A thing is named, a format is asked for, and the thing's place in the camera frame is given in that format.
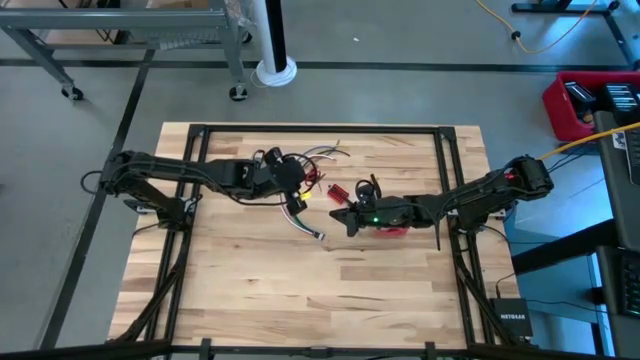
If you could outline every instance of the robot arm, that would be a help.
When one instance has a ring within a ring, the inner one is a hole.
[[[490,213],[510,208],[516,200],[542,198],[553,189],[542,161],[529,156],[515,158],[500,170],[440,195],[381,197],[371,177],[371,182],[364,181],[366,185],[356,189],[357,202],[329,213],[347,226],[349,237],[365,227],[429,227],[452,210],[457,211],[459,229],[475,231]]]
[[[300,183],[305,179],[304,169],[295,157],[283,155],[279,148],[272,148],[259,161],[229,159],[200,163],[133,151],[109,159],[99,182],[107,194],[129,194],[145,207],[155,210],[162,227],[182,230],[192,220],[188,211],[190,204],[167,197],[149,184],[148,178],[204,185],[248,205],[252,203],[244,200],[284,194],[287,210],[292,215],[307,207],[299,196]]]

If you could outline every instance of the concrete floor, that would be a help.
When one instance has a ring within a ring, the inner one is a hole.
[[[522,31],[530,48],[552,41],[576,20],[516,16],[504,1],[486,3]],[[599,16],[587,18],[551,51],[529,56],[471,0],[283,0],[283,7],[289,54],[299,61],[625,63]],[[620,16],[630,27],[637,21],[637,9],[622,10],[626,12]],[[142,55],[141,51],[56,52],[61,59],[141,59]],[[0,36],[0,58],[24,57]],[[249,44],[243,57],[259,59],[259,45]],[[221,55],[185,50],[159,53],[156,59],[215,60]],[[0,183],[4,185],[0,192],[4,219],[0,352],[29,349],[39,341],[90,201],[79,179],[102,166],[137,73],[137,69],[114,68],[68,71],[85,92],[86,101],[72,104],[63,99],[58,84],[39,68],[0,67],[0,79],[10,84],[0,87]],[[474,124],[482,128],[491,166],[500,167],[514,156],[540,155],[556,145],[540,97],[553,80],[551,73],[300,70],[287,87],[250,88],[249,100],[233,103],[226,95],[231,84],[226,70],[152,69],[125,149],[152,152],[165,121]],[[593,157],[554,173],[556,191],[548,199],[521,204],[510,235],[526,236],[517,233],[522,230],[557,238],[610,216],[601,177],[600,163]],[[602,211],[580,213],[580,199],[586,197],[601,201]],[[574,209],[575,216],[560,222],[554,216],[560,208]],[[108,200],[59,346],[104,341],[135,221],[135,214],[119,200]],[[566,281],[575,279],[577,284],[584,280],[584,270],[562,273],[568,274]],[[535,296],[544,280],[523,278],[520,284],[523,293]],[[554,298],[544,300],[575,297],[563,291],[562,284],[558,288]],[[541,310],[583,321],[589,316],[588,312],[566,315],[557,309]],[[539,321],[539,342],[559,348],[548,341],[554,337],[545,330],[549,323]]]

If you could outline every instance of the wire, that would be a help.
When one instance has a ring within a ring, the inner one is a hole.
[[[575,153],[577,153],[579,149],[580,149],[580,146],[576,146],[575,148],[573,148],[573,150],[571,150],[567,154],[565,154],[565,156],[563,156],[560,160],[558,160],[555,163],[553,163],[553,165],[548,166],[547,169],[549,169],[549,171],[552,171],[553,168],[558,166],[558,164],[560,164],[562,161],[568,159],[569,157],[571,157],[571,155],[575,155]]]
[[[298,225],[295,221],[293,221],[293,219],[290,217],[289,213],[287,213],[287,210],[286,210],[284,205],[281,205],[280,209],[282,210],[282,215],[284,215],[284,218],[287,219],[287,221],[291,225],[293,225],[296,229],[298,229],[298,230],[300,230],[300,231],[302,231],[302,232],[304,232],[306,234],[313,235],[313,233],[310,230],[308,230],[306,228],[303,228],[302,226]]]
[[[512,274],[507,275],[507,276],[503,277],[502,279],[500,279],[500,280],[496,281],[496,296],[498,297],[498,299],[500,299],[500,281],[502,281],[502,280],[506,280],[506,279],[508,279],[508,278],[512,277],[512,276],[513,276],[513,275],[515,275],[515,274],[516,274],[516,273],[512,273]]]
[[[546,158],[548,158],[550,156],[559,154],[559,153],[561,153],[561,152],[563,152],[563,151],[565,151],[567,149],[570,149],[570,148],[572,148],[574,146],[578,146],[580,144],[587,143],[589,141],[597,140],[597,139],[603,138],[605,136],[609,136],[611,134],[615,134],[617,132],[623,132],[623,131],[633,130],[633,129],[637,129],[637,128],[640,128],[640,122],[637,122],[637,123],[634,123],[634,124],[631,124],[631,125],[617,127],[615,129],[603,131],[603,132],[600,132],[600,133],[596,133],[596,134],[587,136],[585,138],[582,138],[580,140],[576,140],[576,141],[574,141],[572,143],[560,146],[559,148],[542,155],[541,157],[538,158],[538,160],[544,160],[544,159],[546,159]]]
[[[320,145],[320,146],[312,147],[311,149],[303,152],[302,155],[309,155],[310,153],[320,149],[335,150],[339,144],[340,144],[340,140],[338,140],[338,142],[334,146]]]
[[[584,310],[588,310],[588,311],[593,311],[593,312],[601,313],[601,314],[608,314],[608,312],[606,312],[606,311],[596,310],[596,309],[589,309],[588,307],[584,307],[584,306],[581,306],[581,305],[578,305],[578,304],[573,304],[573,303],[566,302],[566,301],[527,300],[527,302],[535,302],[535,303],[547,304],[547,305],[560,305],[560,304],[564,304],[564,305],[570,305],[570,306],[577,307],[577,308],[584,309]]]
[[[302,221],[300,221],[300,219],[298,219],[297,216],[291,216],[291,214],[289,214],[289,212],[286,210],[285,206],[282,205],[280,206],[280,210],[282,210],[282,215],[284,215],[285,219],[287,219],[287,221],[293,225],[294,227],[296,227],[298,230],[313,236],[314,238],[322,241],[324,240],[325,234],[321,233],[319,231],[315,231],[313,229],[311,229],[310,227],[306,226],[305,224],[302,223]]]
[[[313,155],[309,155],[309,158],[310,158],[310,159],[313,159],[313,158],[316,158],[316,157],[320,157],[320,158],[323,158],[323,159],[329,159],[329,160],[333,160],[333,161],[335,161],[335,160],[336,160],[336,158],[334,158],[334,157],[332,157],[332,156],[329,156],[329,155],[325,155],[325,154],[313,154]]]
[[[101,170],[92,170],[89,171],[88,173],[82,175],[82,178],[80,178],[80,187],[82,188],[82,190],[84,190],[84,192],[91,194],[91,195],[95,195],[98,192],[97,191],[91,191],[89,190],[85,185],[84,185],[84,181],[87,179],[88,176],[93,175],[93,174],[102,174]]]
[[[569,160],[565,161],[564,163],[562,163],[562,164],[560,164],[560,165],[557,165],[557,166],[556,166],[556,167],[554,167],[553,169],[550,169],[550,170],[549,170],[549,174],[551,174],[552,172],[554,172],[554,171],[556,171],[556,170],[560,169],[561,167],[563,167],[563,166],[565,166],[565,165],[568,165],[568,164],[570,164],[570,163],[572,163],[572,162],[574,162],[574,161],[576,161],[576,160],[580,159],[581,157],[583,157],[583,156],[587,155],[588,153],[589,153],[589,149],[587,149],[586,151],[584,151],[582,154],[580,154],[580,155],[576,155],[574,158],[571,158],[571,159],[569,159]]]
[[[311,158],[310,158],[310,157],[308,157],[307,155],[298,154],[298,153],[288,153],[288,154],[286,154],[286,155],[282,155],[282,158],[295,157],[295,156],[297,156],[297,157],[299,157],[299,158],[302,158],[302,159],[307,160],[307,163],[308,163],[308,164],[311,164],[311,166],[313,167],[313,170],[312,170],[312,171],[313,171],[314,173],[318,174],[318,166],[317,166],[317,165],[316,165],[316,163],[315,163],[315,162],[313,162],[313,160],[311,160]],[[311,183],[311,185],[308,185],[308,186],[307,186],[307,190],[305,190],[305,191],[304,191],[304,192],[302,192],[301,194],[306,194],[306,193],[308,193],[309,191],[311,191],[311,189],[313,189],[313,187],[318,183],[318,181],[319,181],[319,179],[316,177],[315,181],[313,181],[313,182]]]
[[[136,236],[136,235],[138,235],[139,233],[141,233],[141,232],[143,232],[143,231],[145,231],[145,230],[151,229],[151,228],[153,228],[153,227],[156,227],[156,226],[160,226],[160,223],[159,223],[159,222],[157,222],[157,223],[155,223],[155,224],[151,224],[151,225],[143,226],[143,227],[141,227],[140,229],[136,229],[136,231],[134,231],[134,232],[133,232],[133,234],[131,235],[131,237],[135,237],[135,236]]]
[[[491,231],[493,231],[495,233],[500,234],[500,236],[502,236],[502,238],[504,238],[504,241],[506,241],[509,244],[532,244],[532,245],[546,244],[546,242],[512,242],[512,241],[509,241],[509,238],[507,238],[507,235],[505,235],[502,231],[500,231],[500,230],[498,230],[498,229],[496,229],[496,228],[494,228],[492,226],[489,226],[489,225],[482,225],[482,227],[485,228],[485,229],[489,229],[489,230],[491,230]]]
[[[527,49],[523,44],[522,41],[520,40],[520,32],[517,31],[507,20],[505,20],[504,18],[502,18],[500,15],[496,14],[493,10],[489,9],[485,4],[482,3],[482,1],[480,0],[476,0],[476,3],[478,5],[480,5],[486,12],[488,12],[489,14],[493,15],[493,17],[495,17],[496,19],[500,20],[500,22],[502,22],[503,24],[505,24],[509,30],[511,31],[511,37],[518,43],[518,45],[520,46],[520,48],[522,49],[522,51],[524,51],[526,54],[530,54],[530,55],[534,55],[534,54],[540,54],[543,53],[549,49],[551,49],[552,47],[556,46],[556,44],[558,44],[560,41],[562,41],[562,39],[564,39],[567,35],[569,35],[573,29],[575,29],[581,22],[582,20],[584,20],[585,17],[587,17],[587,15],[589,15],[589,13],[591,12],[591,10],[593,10],[593,8],[596,6],[596,4],[598,3],[598,0],[593,0],[593,2],[591,3],[591,5],[587,8],[587,10],[585,10],[585,12],[580,16],[580,18],[578,19],[578,21],[576,21],[575,24],[573,24],[572,27],[569,28],[569,30],[567,30],[564,34],[562,34],[562,36],[560,36],[556,41],[554,41],[553,43],[551,43],[551,45],[545,46],[544,48],[540,49],[540,50],[529,50]]]
[[[249,75],[249,80],[251,80],[251,83],[253,84],[253,86],[257,87],[258,89],[268,88],[268,87],[269,87],[269,85],[258,85],[258,84],[256,84],[256,82],[255,82],[255,81],[253,81],[253,76],[256,74],[256,71],[257,71],[257,70],[253,70],[253,71],[251,72],[251,75]]]
[[[371,186],[371,189],[373,189],[373,190],[375,190],[375,188],[376,188],[371,181],[362,179],[362,180],[358,180],[358,182],[356,182],[356,189],[358,189],[360,187],[360,184],[367,184],[367,185]]]
[[[331,155],[331,154],[333,154],[334,152],[337,152],[338,154],[345,155],[345,156],[347,156],[347,157],[351,157],[351,154],[349,154],[348,152],[346,152],[346,151],[342,151],[342,150],[338,150],[338,149],[336,149],[336,148],[333,148],[333,149],[331,149],[331,150],[320,151],[318,154],[327,154],[327,155]]]

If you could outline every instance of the gray metal cart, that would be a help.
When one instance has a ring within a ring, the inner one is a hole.
[[[0,27],[38,65],[42,66],[62,85],[62,94],[72,100],[81,100],[83,93],[75,86],[73,79],[53,58],[53,49],[41,41],[31,30],[36,29],[100,29],[137,30],[149,34],[215,32],[216,39],[207,41],[208,48],[222,48],[234,85],[229,97],[234,101],[247,98],[244,69],[240,59],[242,40],[250,40],[250,34],[243,31],[237,20],[229,15],[224,0],[209,0],[209,8],[109,8],[109,9],[65,9],[65,8],[0,8]],[[147,42],[135,45],[137,48],[159,49],[162,43]],[[110,49],[130,46],[109,45]]]

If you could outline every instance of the red wire connector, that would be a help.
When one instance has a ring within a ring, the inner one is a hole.
[[[338,205],[344,204],[344,202],[349,199],[349,193],[336,184],[329,185],[327,195],[337,202]]]

